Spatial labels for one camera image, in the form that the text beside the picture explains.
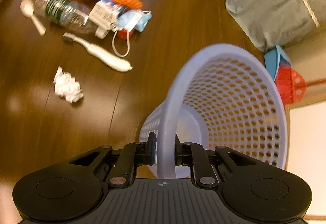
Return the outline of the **lavender plastic mesh basket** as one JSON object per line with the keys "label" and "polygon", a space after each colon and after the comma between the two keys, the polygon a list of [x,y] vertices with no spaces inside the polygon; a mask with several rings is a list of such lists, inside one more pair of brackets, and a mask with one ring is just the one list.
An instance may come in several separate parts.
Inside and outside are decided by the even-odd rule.
{"label": "lavender plastic mesh basket", "polygon": [[287,124],[276,85],[256,57],[234,45],[210,45],[188,60],[139,139],[145,142],[151,132],[286,166]]}

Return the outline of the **white toothbrush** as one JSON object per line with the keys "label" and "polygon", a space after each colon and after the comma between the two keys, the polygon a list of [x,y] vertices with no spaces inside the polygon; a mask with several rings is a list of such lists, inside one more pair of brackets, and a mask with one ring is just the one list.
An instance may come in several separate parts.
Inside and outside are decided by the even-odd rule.
{"label": "white toothbrush", "polygon": [[87,53],[98,58],[107,66],[118,72],[128,72],[133,68],[129,61],[119,58],[106,51],[102,47],[93,43],[89,43],[85,39],[77,37],[74,34],[64,33],[63,40],[69,44],[72,44],[73,42],[81,44],[86,49]]}

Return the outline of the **white tissue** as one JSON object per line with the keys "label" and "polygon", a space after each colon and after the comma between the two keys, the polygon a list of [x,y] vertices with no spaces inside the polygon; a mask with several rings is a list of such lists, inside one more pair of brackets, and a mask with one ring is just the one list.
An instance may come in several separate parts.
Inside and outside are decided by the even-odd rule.
{"label": "white tissue", "polygon": [[58,67],[54,77],[54,93],[70,104],[83,98],[80,83],[69,72],[64,72],[62,67]]}

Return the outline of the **red bottle cap object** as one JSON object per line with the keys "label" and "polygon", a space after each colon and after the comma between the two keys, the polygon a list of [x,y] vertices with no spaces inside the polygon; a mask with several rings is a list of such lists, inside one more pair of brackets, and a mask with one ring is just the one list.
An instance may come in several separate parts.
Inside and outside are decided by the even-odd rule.
{"label": "red bottle cap object", "polygon": [[120,39],[127,40],[127,38],[130,38],[132,36],[133,32],[134,30],[128,32],[125,29],[122,29],[121,31],[118,31],[117,36]]}

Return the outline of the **blue face mask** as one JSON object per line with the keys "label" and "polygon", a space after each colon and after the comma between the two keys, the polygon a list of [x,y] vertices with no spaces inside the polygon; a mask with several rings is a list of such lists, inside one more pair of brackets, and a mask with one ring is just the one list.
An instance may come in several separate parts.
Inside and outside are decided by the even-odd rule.
{"label": "blue face mask", "polygon": [[115,46],[115,39],[117,37],[118,31],[125,29],[128,32],[130,32],[131,30],[143,32],[151,18],[152,18],[151,11],[142,11],[141,9],[129,10],[118,18],[117,27],[114,31],[114,35],[112,38],[112,49],[118,57],[126,57],[130,52],[130,38],[127,38],[126,40],[127,51],[125,52],[125,54],[121,54],[117,50]]}

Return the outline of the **blue white milk carton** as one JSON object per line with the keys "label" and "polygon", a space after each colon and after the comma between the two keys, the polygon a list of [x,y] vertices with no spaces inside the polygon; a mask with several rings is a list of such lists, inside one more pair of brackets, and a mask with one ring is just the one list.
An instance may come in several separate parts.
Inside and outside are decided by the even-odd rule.
{"label": "blue white milk carton", "polygon": [[111,30],[117,26],[118,18],[129,10],[129,7],[119,5],[113,0],[100,0],[95,4],[88,17],[102,29]]}

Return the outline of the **clear plastic water bottle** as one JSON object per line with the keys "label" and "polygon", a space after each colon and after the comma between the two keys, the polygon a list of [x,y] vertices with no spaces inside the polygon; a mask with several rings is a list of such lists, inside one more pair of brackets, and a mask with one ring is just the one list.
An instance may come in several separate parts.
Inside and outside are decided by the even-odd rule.
{"label": "clear plastic water bottle", "polygon": [[72,0],[34,0],[34,13],[78,34],[95,34],[104,39],[108,31],[90,20],[91,10]]}

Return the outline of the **white plastic spoon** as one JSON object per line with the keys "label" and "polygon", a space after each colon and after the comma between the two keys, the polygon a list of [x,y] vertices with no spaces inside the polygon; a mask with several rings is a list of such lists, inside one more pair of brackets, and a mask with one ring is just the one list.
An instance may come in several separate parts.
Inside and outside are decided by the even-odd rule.
{"label": "white plastic spoon", "polygon": [[38,33],[43,36],[46,33],[45,26],[40,22],[39,19],[34,15],[34,4],[32,0],[22,0],[20,3],[20,10],[22,14],[30,18],[37,29]]}

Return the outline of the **red broom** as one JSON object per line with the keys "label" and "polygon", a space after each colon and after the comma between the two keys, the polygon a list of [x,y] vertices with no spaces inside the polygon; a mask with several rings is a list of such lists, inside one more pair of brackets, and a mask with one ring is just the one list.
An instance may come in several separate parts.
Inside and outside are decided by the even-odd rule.
{"label": "red broom", "polygon": [[305,79],[290,67],[279,67],[275,84],[283,105],[299,103],[306,93],[307,87],[325,84],[325,78],[306,82]]}

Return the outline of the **blue dustpan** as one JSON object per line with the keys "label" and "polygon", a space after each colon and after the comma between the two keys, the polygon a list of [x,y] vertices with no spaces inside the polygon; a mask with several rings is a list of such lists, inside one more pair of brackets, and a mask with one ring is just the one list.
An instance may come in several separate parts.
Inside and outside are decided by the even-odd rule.
{"label": "blue dustpan", "polygon": [[280,67],[291,67],[291,61],[280,45],[276,45],[273,49],[269,50],[264,55],[264,59],[265,67],[274,81]]}

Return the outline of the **white cabinet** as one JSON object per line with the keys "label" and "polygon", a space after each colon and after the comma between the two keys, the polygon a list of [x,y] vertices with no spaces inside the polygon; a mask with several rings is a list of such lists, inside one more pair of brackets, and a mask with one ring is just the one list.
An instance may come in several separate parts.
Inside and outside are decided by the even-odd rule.
{"label": "white cabinet", "polygon": [[304,179],[312,202],[305,219],[325,223],[325,102],[291,107],[289,154],[286,169]]}

